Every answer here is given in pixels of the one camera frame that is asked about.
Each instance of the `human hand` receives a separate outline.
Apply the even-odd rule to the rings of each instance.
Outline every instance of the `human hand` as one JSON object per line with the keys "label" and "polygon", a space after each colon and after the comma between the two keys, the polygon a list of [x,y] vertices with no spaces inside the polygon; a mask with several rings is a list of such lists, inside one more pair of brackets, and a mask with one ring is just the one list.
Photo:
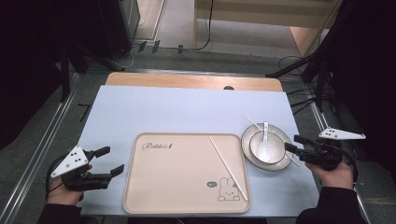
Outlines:
{"label": "human hand", "polygon": [[66,189],[62,183],[62,179],[58,178],[50,185],[47,203],[77,205],[82,194],[84,194],[84,191],[70,191]]}
{"label": "human hand", "polygon": [[305,166],[320,178],[323,187],[353,189],[352,169],[343,161],[332,171],[326,171],[320,166],[308,162],[305,163]]}

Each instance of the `beige tray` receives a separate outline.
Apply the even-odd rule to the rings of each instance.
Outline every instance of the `beige tray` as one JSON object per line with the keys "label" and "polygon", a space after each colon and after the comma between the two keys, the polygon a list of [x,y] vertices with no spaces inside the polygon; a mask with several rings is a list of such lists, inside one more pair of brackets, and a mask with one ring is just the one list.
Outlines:
{"label": "beige tray", "polygon": [[[209,136],[247,195],[247,201]],[[138,135],[134,141],[123,206],[130,214],[247,211],[250,197],[240,138],[227,133]]]}

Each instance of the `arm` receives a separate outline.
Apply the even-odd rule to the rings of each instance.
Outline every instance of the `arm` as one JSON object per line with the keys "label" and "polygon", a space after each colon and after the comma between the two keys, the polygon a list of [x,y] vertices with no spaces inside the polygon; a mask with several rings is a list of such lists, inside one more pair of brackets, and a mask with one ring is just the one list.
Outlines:
{"label": "arm", "polygon": [[67,190],[61,179],[55,180],[51,189],[37,224],[80,223],[81,208],[76,205],[83,192]]}
{"label": "arm", "polygon": [[297,217],[297,224],[304,223],[366,223],[361,218],[357,193],[353,190],[352,170],[343,161],[332,171],[325,171],[314,164],[305,163],[320,178],[318,206],[306,209]]}

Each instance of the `chopstick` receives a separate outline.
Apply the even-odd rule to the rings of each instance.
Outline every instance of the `chopstick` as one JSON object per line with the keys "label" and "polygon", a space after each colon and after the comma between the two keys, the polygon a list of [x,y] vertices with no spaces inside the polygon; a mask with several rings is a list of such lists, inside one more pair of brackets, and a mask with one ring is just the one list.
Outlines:
{"label": "chopstick", "polygon": [[[257,125],[256,122],[253,121],[253,119],[251,119],[249,116],[247,116],[247,118],[250,119],[250,121],[251,121],[259,130],[264,131],[259,125]],[[297,163],[297,161],[295,161],[291,156],[289,156],[288,153],[285,153],[285,155],[288,156],[289,159],[291,159],[291,160],[294,162],[294,164],[296,164],[296,166],[300,167],[300,164]]]}
{"label": "chopstick", "polygon": [[224,163],[225,167],[228,170],[228,173],[230,173],[231,177],[233,178],[233,182],[235,182],[235,185],[238,187],[239,191],[241,192],[242,196],[244,197],[245,201],[248,201],[248,197],[245,194],[244,191],[242,191],[241,186],[239,186],[238,181],[236,181],[235,177],[233,176],[233,173],[231,172],[230,168],[227,165],[227,162],[225,162],[224,158],[221,156],[221,153],[219,152],[218,148],[216,147],[215,143],[213,142],[212,138],[210,136],[208,136],[210,139],[210,142],[212,142],[213,147],[216,149],[216,151],[218,152],[222,162]]}

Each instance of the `cartoon rabbit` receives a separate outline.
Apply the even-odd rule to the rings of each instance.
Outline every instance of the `cartoon rabbit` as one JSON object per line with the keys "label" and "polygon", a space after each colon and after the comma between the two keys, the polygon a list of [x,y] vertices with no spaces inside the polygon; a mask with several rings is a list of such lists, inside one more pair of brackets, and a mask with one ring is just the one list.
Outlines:
{"label": "cartoon rabbit", "polygon": [[239,201],[239,191],[233,179],[223,177],[220,180],[219,201]]}

